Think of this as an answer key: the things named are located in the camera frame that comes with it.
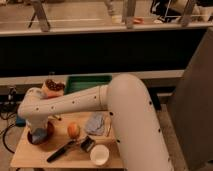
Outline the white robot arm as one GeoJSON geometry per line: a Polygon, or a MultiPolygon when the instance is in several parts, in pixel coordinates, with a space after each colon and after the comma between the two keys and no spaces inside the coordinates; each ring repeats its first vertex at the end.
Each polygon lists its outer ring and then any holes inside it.
{"type": "Polygon", "coordinates": [[[120,74],[107,85],[50,99],[41,89],[31,88],[18,108],[18,115],[35,132],[47,127],[51,115],[101,110],[110,113],[127,171],[174,171],[150,94],[134,75],[120,74]]]}

